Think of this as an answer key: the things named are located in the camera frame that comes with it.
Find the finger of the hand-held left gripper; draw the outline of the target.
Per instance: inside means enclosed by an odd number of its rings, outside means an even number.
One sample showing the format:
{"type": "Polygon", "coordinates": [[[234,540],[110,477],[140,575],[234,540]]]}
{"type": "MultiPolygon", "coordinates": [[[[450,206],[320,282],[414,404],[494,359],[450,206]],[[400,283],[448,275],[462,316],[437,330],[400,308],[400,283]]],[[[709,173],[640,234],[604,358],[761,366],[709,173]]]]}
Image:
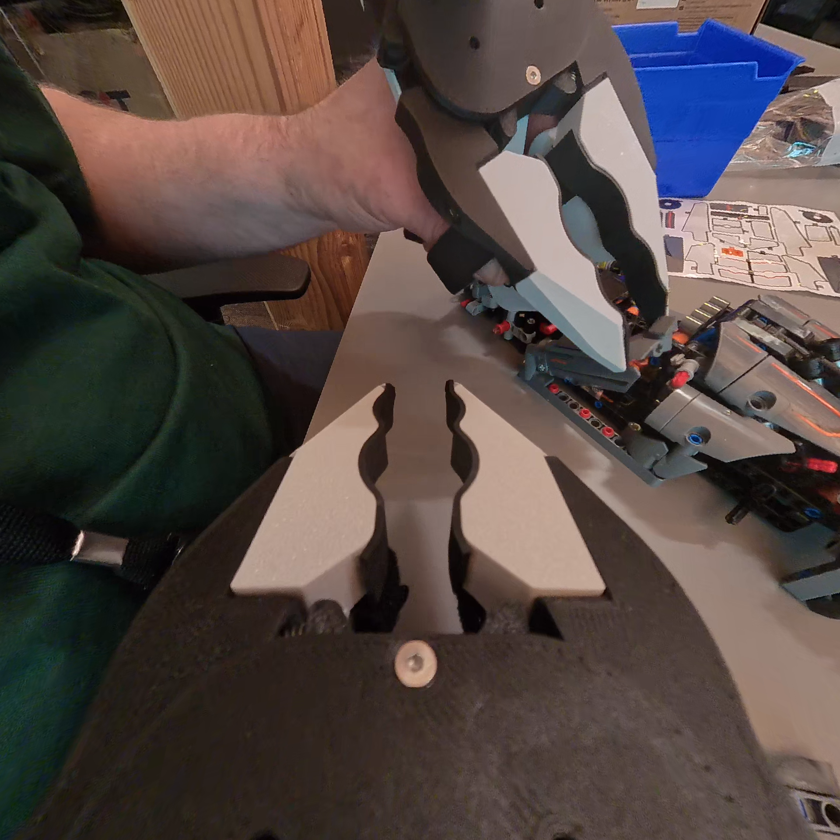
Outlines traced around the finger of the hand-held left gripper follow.
{"type": "Polygon", "coordinates": [[[584,93],[545,141],[543,159],[563,195],[589,211],[587,243],[621,269],[647,323],[669,311],[664,236],[654,168],[608,79],[584,93]]]}
{"type": "Polygon", "coordinates": [[[532,263],[514,285],[516,292],[595,362],[624,371],[623,316],[604,296],[594,261],[566,229],[560,188],[548,165],[523,154],[499,154],[479,168],[479,176],[532,263]]]}

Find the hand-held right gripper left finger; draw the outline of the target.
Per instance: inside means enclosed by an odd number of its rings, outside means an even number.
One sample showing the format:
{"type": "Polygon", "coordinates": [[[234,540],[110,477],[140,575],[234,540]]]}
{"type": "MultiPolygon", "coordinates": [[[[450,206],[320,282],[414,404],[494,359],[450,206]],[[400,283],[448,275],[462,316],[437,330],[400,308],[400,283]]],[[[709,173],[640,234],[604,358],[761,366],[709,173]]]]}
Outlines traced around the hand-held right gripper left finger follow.
{"type": "Polygon", "coordinates": [[[388,466],[395,388],[376,386],[291,457],[242,563],[237,595],[333,602],[361,632],[391,632],[397,563],[376,486],[388,466]]]}

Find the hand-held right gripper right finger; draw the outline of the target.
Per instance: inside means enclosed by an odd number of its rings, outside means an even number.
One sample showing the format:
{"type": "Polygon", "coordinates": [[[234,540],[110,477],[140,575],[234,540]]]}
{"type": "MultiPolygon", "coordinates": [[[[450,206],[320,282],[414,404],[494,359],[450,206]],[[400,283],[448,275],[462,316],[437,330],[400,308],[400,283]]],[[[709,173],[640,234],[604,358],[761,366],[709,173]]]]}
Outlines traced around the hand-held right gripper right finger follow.
{"type": "Polygon", "coordinates": [[[462,630],[477,634],[504,613],[528,624],[544,599],[603,597],[552,459],[464,385],[447,381],[445,403],[460,480],[448,572],[462,630]]]}

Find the grey lego door panel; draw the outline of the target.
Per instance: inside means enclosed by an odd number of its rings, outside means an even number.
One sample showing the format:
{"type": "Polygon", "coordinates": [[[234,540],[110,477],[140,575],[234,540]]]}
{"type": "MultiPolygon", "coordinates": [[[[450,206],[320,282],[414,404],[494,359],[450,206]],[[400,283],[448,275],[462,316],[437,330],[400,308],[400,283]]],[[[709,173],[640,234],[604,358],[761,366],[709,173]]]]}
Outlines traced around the grey lego door panel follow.
{"type": "Polygon", "coordinates": [[[625,393],[639,381],[643,369],[653,358],[672,350],[677,327],[678,319],[673,314],[666,314],[649,326],[639,320],[632,322],[628,334],[627,367],[618,372],[590,358],[569,339],[530,346],[518,377],[525,382],[535,382],[539,375],[545,375],[573,385],[625,393]]]}

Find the grey black lego car model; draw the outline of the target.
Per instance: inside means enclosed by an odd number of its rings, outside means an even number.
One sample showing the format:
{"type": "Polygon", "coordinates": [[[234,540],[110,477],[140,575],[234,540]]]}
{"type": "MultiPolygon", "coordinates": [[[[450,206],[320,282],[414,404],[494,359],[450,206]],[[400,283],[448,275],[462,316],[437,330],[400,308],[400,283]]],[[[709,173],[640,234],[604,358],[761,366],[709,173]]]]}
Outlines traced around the grey black lego car model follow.
{"type": "MultiPolygon", "coordinates": [[[[611,288],[628,332],[637,320],[653,324],[621,283],[611,288]]],[[[475,281],[457,302],[520,353],[518,373],[530,346],[570,340],[526,303],[502,298],[475,281]]],[[[729,525],[754,517],[780,532],[830,530],[828,557],[799,562],[780,587],[837,620],[838,334],[767,294],[737,305],[712,297],[677,319],[672,350],[625,393],[520,380],[645,484],[706,477],[733,501],[729,525]]]]}

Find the person's left forearm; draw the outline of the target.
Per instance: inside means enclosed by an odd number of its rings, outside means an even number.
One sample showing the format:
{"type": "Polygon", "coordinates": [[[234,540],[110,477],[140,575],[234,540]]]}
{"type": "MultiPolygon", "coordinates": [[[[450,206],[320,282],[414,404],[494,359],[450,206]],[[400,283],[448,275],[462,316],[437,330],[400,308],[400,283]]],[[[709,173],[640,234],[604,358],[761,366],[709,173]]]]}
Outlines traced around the person's left forearm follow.
{"type": "Polygon", "coordinates": [[[139,271],[297,245],[328,231],[308,197],[301,114],[144,119],[42,87],[90,197],[90,256],[139,271]]]}

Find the person's left hand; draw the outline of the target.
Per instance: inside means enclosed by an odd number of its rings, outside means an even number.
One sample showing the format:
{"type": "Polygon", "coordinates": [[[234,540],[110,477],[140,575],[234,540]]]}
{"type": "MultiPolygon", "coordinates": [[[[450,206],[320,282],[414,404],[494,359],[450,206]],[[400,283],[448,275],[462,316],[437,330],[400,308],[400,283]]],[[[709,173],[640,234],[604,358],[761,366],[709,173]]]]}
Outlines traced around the person's left hand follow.
{"type": "Polygon", "coordinates": [[[418,183],[415,153],[396,124],[396,100],[376,59],[289,117],[287,139],[286,184],[304,233],[402,228],[430,248],[448,230],[418,183]]]}

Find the blue plastic bin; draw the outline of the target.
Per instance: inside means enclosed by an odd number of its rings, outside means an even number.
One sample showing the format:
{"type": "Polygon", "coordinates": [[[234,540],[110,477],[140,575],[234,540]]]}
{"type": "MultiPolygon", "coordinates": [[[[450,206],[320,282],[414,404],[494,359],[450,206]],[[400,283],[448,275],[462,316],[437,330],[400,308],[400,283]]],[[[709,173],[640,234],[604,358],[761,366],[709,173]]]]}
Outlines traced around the blue plastic bin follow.
{"type": "Polygon", "coordinates": [[[714,19],[617,25],[643,95],[658,194],[709,194],[804,58],[714,19]]]}

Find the cardboard box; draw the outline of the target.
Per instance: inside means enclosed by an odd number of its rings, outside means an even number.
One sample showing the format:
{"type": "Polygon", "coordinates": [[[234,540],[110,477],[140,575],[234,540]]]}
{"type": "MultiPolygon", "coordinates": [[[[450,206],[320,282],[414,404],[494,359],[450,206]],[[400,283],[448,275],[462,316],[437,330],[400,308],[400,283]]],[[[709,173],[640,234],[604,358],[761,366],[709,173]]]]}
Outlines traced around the cardboard box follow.
{"type": "Polygon", "coordinates": [[[708,19],[745,33],[761,20],[767,1],[597,1],[612,25],[677,23],[695,32],[708,19]]]}

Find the white sticker sheet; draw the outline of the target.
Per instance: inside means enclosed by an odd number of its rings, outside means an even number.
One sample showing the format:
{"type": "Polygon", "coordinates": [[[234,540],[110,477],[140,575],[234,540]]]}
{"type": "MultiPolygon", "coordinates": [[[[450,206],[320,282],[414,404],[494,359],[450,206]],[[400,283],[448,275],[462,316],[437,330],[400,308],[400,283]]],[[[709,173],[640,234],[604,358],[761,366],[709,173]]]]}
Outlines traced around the white sticker sheet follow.
{"type": "Polygon", "coordinates": [[[835,213],[693,198],[658,204],[670,275],[838,298],[835,213]]]}

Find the clear plastic bag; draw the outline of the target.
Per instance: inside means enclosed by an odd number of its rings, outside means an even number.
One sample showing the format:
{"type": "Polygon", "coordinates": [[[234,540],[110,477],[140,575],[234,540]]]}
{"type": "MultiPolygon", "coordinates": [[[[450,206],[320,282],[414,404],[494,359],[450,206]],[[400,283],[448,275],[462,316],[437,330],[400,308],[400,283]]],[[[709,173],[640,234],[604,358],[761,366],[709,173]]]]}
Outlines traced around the clear plastic bag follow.
{"type": "Polygon", "coordinates": [[[733,156],[730,169],[839,165],[839,79],[774,99],[733,156]]]}

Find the wooden post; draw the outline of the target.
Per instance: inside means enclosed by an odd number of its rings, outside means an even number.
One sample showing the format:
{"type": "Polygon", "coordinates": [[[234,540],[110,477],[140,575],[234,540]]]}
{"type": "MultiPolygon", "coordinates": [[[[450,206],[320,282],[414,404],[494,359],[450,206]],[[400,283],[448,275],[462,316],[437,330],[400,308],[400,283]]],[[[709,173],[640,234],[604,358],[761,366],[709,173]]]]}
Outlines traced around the wooden post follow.
{"type": "MultiPolygon", "coordinates": [[[[134,31],[178,119],[293,114],[336,88],[320,1],[125,1],[134,31]]],[[[360,234],[335,232],[286,250],[311,284],[267,304],[282,329],[342,329],[370,261],[360,234]]]]}

